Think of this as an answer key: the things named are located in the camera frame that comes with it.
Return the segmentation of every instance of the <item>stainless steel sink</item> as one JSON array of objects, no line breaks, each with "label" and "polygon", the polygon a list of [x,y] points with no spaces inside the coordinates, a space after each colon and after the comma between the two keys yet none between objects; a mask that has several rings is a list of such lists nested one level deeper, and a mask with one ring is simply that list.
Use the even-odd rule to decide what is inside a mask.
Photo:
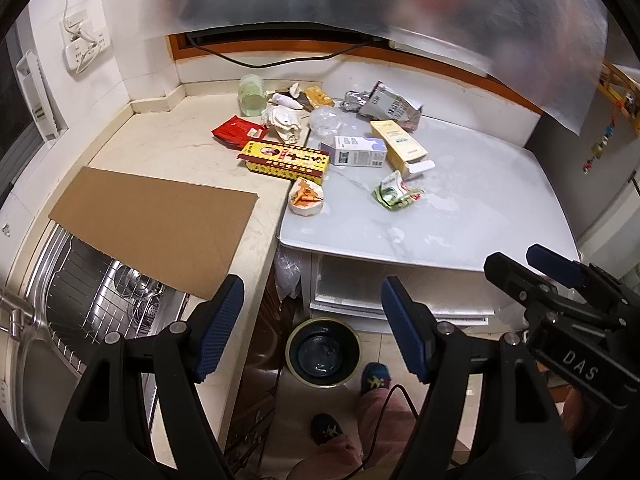
[{"label": "stainless steel sink", "polygon": [[[27,291],[33,323],[19,335],[12,363],[15,430],[48,466],[79,378],[108,332],[153,335],[178,319],[187,295],[140,275],[56,226]],[[149,424],[153,375],[143,376]]]}]

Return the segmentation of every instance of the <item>cardboard sheet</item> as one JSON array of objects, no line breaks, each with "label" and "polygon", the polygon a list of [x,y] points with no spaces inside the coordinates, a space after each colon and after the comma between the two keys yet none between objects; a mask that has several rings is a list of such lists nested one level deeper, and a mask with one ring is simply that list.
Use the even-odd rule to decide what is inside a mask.
[{"label": "cardboard sheet", "polygon": [[258,196],[82,168],[50,218],[83,242],[166,285],[208,300]]}]

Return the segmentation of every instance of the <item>pink pants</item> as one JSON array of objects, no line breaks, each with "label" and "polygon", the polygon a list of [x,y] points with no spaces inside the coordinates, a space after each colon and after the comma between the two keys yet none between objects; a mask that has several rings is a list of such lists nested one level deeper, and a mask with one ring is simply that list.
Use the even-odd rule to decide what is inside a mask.
[{"label": "pink pants", "polygon": [[[371,390],[361,396],[356,405],[358,433],[364,456],[368,455],[371,448],[380,410],[388,393],[389,390],[384,388]],[[382,416],[376,445],[367,468],[381,462],[396,462],[402,455],[414,424],[415,419],[406,400],[400,392],[394,393]],[[353,445],[346,434],[342,434],[319,446],[314,455],[298,462],[287,476],[287,480],[340,479],[360,464],[362,464],[360,450]]]}]

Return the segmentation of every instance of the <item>blue gripper pad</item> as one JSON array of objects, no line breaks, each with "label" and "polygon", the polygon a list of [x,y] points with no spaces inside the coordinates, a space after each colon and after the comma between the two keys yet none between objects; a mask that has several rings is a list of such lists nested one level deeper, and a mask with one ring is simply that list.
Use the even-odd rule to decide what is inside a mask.
[{"label": "blue gripper pad", "polygon": [[407,312],[406,303],[411,301],[409,295],[397,278],[387,278],[382,283],[381,299],[386,320],[391,326],[394,338],[396,338],[404,364],[412,374],[418,377],[421,383],[427,384],[429,370],[424,342]]},{"label": "blue gripper pad", "polygon": [[542,245],[535,244],[527,250],[527,263],[566,288],[581,288],[584,285],[580,263],[567,260]]},{"label": "blue gripper pad", "polygon": [[202,330],[199,335],[196,334],[196,330],[192,332],[200,339],[199,356],[193,370],[198,379],[197,382],[201,383],[218,367],[218,362],[220,362],[222,352],[236,324],[243,303],[244,283],[238,276],[230,274],[220,285],[213,299],[201,303],[196,308],[202,309],[202,312],[206,312],[205,308],[209,310],[206,312],[206,317],[210,318],[208,325],[205,325],[206,329]]}]

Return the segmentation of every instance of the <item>person's foot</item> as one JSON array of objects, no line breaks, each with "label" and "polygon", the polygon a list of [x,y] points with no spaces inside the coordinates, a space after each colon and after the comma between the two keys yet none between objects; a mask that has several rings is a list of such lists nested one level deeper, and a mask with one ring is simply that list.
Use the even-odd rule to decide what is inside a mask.
[{"label": "person's foot", "polygon": [[318,413],[311,420],[311,437],[318,446],[343,433],[340,424],[328,413]]},{"label": "person's foot", "polygon": [[389,389],[391,374],[389,368],[382,363],[369,363],[362,371],[362,388],[360,394],[364,395],[377,388]]}]

